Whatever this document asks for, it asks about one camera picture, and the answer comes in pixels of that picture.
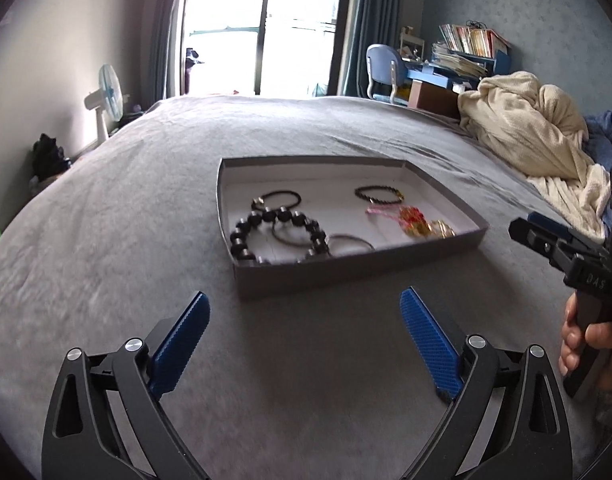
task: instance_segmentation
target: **door frame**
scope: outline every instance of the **door frame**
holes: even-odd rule
[[[337,95],[344,57],[344,42],[346,41],[346,25],[350,0],[339,0],[337,4],[337,21],[333,39],[333,56],[330,58],[330,73],[328,74],[328,90],[326,95]]]
[[[168,67],[166,69],[166,97],[186,94],[186,3],[175,0],[168,35]]]
[[[255,53],[255,95],[262,91],[262,67],[264,65],[264,43],[266,42],[266,18],[268,16],[268,0],[262,0],[262,10],[259,13],[259,30],[257,32],[257,51]]]

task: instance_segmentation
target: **gray blanket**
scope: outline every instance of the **gray blanket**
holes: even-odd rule
[[[406,158],[490,230],[461,256],[242,303],[217,222],[218,163],[280,154]],[[531,210],[558,218],[493,155],[414,110],[349,98],[164,101],[77,162],[0,240],[1,433],[39,477],[66,351],[113,351],[199,289],[211,322],[162,405],[212,478],[396,479],[444,412],[400,317],[407,286],[465,332],[500,348],[539,343],[556,366],[570,291],[507,233]],[[579,466],[594,449],[592,406],[564,402]]]

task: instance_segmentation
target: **gray wall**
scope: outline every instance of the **gray wall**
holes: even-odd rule
[[[612,109],[612,24],[596,0],[424,0],[422,37],[478,20],[513,45],[513,69],[568,92],[583,113]]]
[[[84,97],[103,63],[140,96],[144,0],[16,0],[0,24],[0,228],[30,198],[30,150],[41,133],[68,156],[97,138]]]

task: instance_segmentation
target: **metal screw cap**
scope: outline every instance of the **metal screw cap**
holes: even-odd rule
[[[137,352],[143,345],[144,343],[142,342],[141,339],[131,339],[128,343],[126,343],[124,345],[124,348],[126,348],[129,352]]]
[[[544,349],[541,346],[538,345],[533,345],[531,346],[531,354],[534,355],[535,357],[544,357],[546,352],[544,352]]]
[[[486,340],[481,335],[472,335],[468,338],[468,344],[474,348],[484,348]]]
[[[81,350],[79,348],[71,348],[66,354],[66,358],[68,359],[68,361],[76,361],[80,358],[80,356]]]

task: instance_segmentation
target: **chair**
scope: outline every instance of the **chair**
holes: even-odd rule
[[[366,70],[368,70],[368,97],[375,101],[393,105],[408,106],[405,99],[396,97],[397,90],[406,82],[408,70],[400,54],[391,46],[374,44],[366,50]],[[390,96],[372,94],[373,84],[390,85]]]

